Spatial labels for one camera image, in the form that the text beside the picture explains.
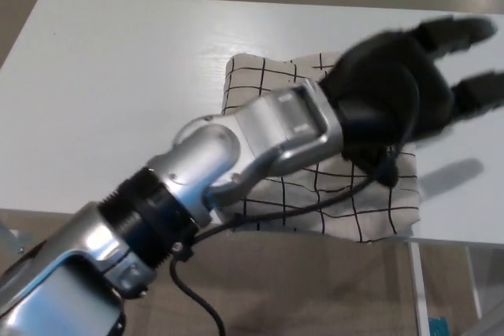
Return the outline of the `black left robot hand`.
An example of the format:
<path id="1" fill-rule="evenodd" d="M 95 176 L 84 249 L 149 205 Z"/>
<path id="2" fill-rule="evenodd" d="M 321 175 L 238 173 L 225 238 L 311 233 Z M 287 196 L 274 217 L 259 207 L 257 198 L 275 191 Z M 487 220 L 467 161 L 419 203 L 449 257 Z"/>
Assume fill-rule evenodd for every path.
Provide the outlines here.
<path id="1" fill-rule="evenodd" d="M 497 33 L 488 17 L 441 17 L 377 33 L 347 50 L 319 82 L 334 113 L 328 151 L 371 175 L 387 148 L 441 133 L 503 106 L 503 74 L 451 85 L 435 63 Z"/>

